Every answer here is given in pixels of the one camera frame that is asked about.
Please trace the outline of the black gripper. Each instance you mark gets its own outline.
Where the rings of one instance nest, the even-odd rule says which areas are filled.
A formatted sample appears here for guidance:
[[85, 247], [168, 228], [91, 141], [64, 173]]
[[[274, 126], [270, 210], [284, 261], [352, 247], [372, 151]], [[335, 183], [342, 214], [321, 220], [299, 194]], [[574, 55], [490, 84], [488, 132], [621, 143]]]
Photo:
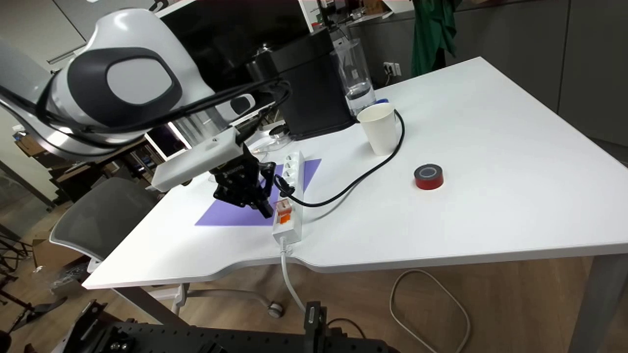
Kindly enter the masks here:
[[211, 177], [217, 183], [213, 196], [221, 202], [233, 206], [254, 206], [262, 218], [272, 216], [272, 206], [268, 204], [268, 196], [274, 185], [274, 169], [276, 163], [260, 163], [242, 153], [215, 169], [211, 169]]

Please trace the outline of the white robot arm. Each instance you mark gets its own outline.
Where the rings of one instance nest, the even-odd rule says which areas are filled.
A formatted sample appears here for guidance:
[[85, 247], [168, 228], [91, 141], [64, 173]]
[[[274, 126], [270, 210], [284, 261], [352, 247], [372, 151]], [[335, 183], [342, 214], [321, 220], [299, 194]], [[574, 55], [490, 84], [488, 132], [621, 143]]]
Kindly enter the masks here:
[[[0, 43], [0, 104], [42, 149], [74, 161], [107, 157], [158, 126], [187, 120], [264, 83], [213, 90], [168, 30], [144, 8], [99, 18], [87, 43], [60, 69], [38, 67]], [[154, 169], [150, 186], [168, 192], [211, 175], [221, 202], [272, 214], [274, 167], [258, 161], [236, 128], [225, 126]]]

